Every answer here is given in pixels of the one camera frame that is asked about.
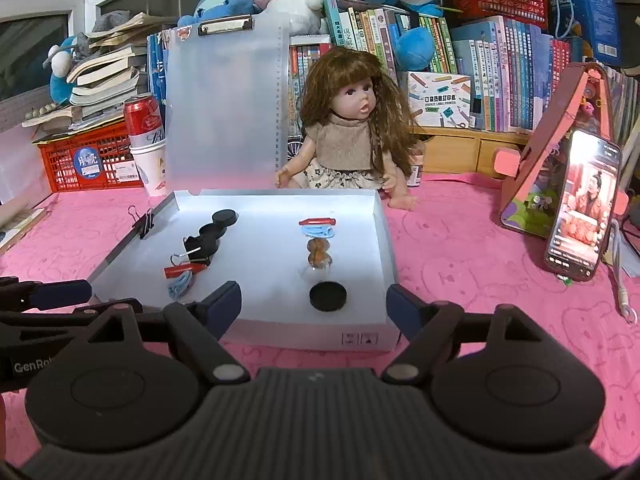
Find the smartphone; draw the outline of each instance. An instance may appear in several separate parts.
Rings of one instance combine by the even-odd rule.
[[[612,142],[583,130],[572,133],[545,251],[545,264],[556,274],[579,282],[593,277],[606,249],[620,158],[620,149]]]

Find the product box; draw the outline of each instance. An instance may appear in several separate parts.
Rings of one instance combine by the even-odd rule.
[[[460,74],[401,72],[400,86],[409,97],[418,126],[468,128],[471,78]]]

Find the white box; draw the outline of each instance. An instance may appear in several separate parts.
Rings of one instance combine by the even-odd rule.
[[[401,72],[400,86],[418,126],[468,128],[471,78],[459,74]]]
[[[386,291],[397,281],[396,265],[382,202],[371,190],[176,192],[155,209],[155,227],[144,240],[127,235],[89,277],[95,299],[133,297],[152,308],[171,303],[163,268],[171,254],[184,253],[183,238],[197,236],[221,209],[236,211],[238,222],[180,302],[238,282],[242,311],[225,340],[321,351],[395,348],[399,330],[386,315]],[[309,238],[298,222],[327,217],[336,220],[328,250],[333,264],[319,274],[308,264]],[[310,288],[324,280],[347,290],[336,312],[310,304]]]

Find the doll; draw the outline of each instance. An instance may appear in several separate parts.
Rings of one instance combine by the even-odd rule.
[[[300,120],[305,139],[277,187],[382,189],[389,207],[414,207],[411,113],[376,56],[342,46],[324,54],[306,79]]]

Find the blue clip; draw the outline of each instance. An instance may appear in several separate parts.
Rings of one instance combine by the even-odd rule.
[[[303,225],[301,227],[304,235],[310,238],[333,238],[334,229],[328,225]]]

